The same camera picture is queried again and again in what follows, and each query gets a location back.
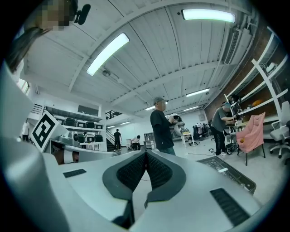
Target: fluorescent light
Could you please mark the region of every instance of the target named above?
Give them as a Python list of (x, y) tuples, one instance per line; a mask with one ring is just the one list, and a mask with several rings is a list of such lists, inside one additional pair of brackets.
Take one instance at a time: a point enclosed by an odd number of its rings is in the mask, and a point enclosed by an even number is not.
[(113, 55), (119, 48), (124, 46), (129, 42), (128, 37), (121, 33), (118, 35), (112, 42), (110, 42), (96, 57), (90, 67), (87, 69), (87, 73), (93, 76), (96, 71), (100, 68), (100, 66), (111, 56)]
[(186, 109), (186, 110), (183, 110), (183, 111), (189, 111), (189, 110), (193, 110), (193, 109), (195, 109), (195, 108), (198, 108), (198, 106), (191, 107), (191, 108), (189, 108), (189, 109)]
[(149, 111), (149, 110), (153, 110), (154, 108), (155, 108), (155, 106), (151, 106), (149, 108), (146, 108), (146, 110)]
[(124, 125), (124, 124), (127, 124), (127, 123), (130, 123), (130, 121), (128, 121), (128, 122), (124, 122), (124, 123), (121, 123), (121, 125)]
[(193, 96), (193, 95), (200, 94), (200, 93), (202, 93), (202, 92), (207, 92), (207, 91), (209, 91), (209, 90), (210, 90), (210, 88), (203, 89), (203, 90), (199, 90), (199, 91), (196, 91), (196, 92), (192, 92), (192, 93), (186, 94), (186, 97), (191, 97), (191, 96)]
[(183, 18), (185, 20), (191, 19), (214, 19), (222, 20), (234, 23), (235, 15), (232, 13), (219, 11), (219, 10), (208, 10), (208, 9), (187, 9), (182, 10)]

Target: white chair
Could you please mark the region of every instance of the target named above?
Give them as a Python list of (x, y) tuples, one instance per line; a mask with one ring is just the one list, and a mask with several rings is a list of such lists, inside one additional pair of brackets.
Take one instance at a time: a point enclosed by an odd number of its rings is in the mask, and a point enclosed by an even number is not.
[(282, 148), (287, 148), (290, 150), (290, 146), (288, 145), (288, 142), (285, 142), (285, 139), (290, 137), (289, 128), (286, 126), (286, 123), (289, 120), (290, 120), (290, 104), (288, 101), (285, 101), (282, 103), (280, 120), (272, 123), (272, 127), (274, 129), (275, 129), (274, 124), (280, 123), (280, 128), (270, 133), (270, 136), (275, 141), (281, 141), (280, 144), (270, 149), (270, 153), (272, 154), (274, 149), (279, 148), (279, 156), (278, 156), (279, 158), (282, 157), (281, 155)]

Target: black pants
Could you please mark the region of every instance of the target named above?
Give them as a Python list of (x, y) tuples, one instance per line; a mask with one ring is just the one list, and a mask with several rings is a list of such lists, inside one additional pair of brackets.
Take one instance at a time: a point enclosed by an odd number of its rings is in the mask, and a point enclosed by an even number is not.
[(132, 143), (132, 145), (133, 145), (135, 150), (140, 150), (141, 149), (140, 143)]
[(120, 141), (116, 141), (115, 140), (115, 145), (114, 145), (114, 149), (116, 150), (116, 149), (121, 149), (121, 143), (120, 143)]
[(28, 135), (22, 135), (22, 141), (26, 140), (28, 142)]
[(216, 155), (219, 155), (222, 152), (226, 152), (226, 146), (225, 146), (225, 136), (223, 135), (223, 132), (218, 131), (214, 127), (210, 127), (214, 140), (216, 142)]

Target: pink jacket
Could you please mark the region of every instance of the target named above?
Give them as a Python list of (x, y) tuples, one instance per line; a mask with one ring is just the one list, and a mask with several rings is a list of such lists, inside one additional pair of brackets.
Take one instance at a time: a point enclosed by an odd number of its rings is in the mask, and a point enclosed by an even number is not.
[(264, 143), (264, 118), (265, 112), (260, 115), (252, 115), (247, 126), (242, 131), (236, 133), (237, 143), (243, 152), (249, 153)]

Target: black t-shirt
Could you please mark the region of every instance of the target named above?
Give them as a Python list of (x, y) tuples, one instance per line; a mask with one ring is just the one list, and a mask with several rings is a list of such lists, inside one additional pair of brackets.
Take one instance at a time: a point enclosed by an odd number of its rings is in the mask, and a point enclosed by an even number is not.
[(154, 110), (150, 116), (151, 125), (155, 137), (157, 149), (173, 147), (172, 135), (169, 126), (170, 122), (165, 118), (162, 111)]
[(120, 132), (115, 132), (114, 133), (115, 141), (120, 141), (120, 136), (121, 136)]

